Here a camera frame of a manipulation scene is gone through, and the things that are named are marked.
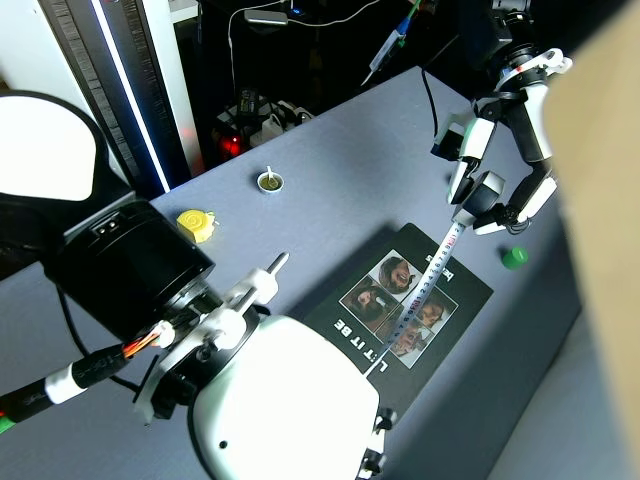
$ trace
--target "small cup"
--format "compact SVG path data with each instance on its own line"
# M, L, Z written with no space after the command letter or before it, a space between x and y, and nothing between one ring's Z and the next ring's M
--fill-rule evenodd
M273 175L273 179L278 182L278 186L274 188L269 185L269 172L261 173L260 175L258 175L257 183L258 188L262 193L272 194L278 193L280 190L282 190L282 186L284 185L284 180L282 179L282 177L275 172L271 172L271 174Z

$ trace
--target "book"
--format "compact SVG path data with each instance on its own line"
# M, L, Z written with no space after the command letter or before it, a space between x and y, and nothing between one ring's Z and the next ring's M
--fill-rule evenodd
M365 372L438 245L415 225L405 225L304 323ZM455 257L449 260L421 311L368 377L381 407L395 410L398 420L402 417L492 293Z

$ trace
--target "green cap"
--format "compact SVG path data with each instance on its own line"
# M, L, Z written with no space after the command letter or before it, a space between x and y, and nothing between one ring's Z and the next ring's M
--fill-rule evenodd
M15 423L9 420L7 417L0 417L0 435L13 427Z
M529 254L522 247L514 247L502 257L502 264L509 270L517 270L528 261Z

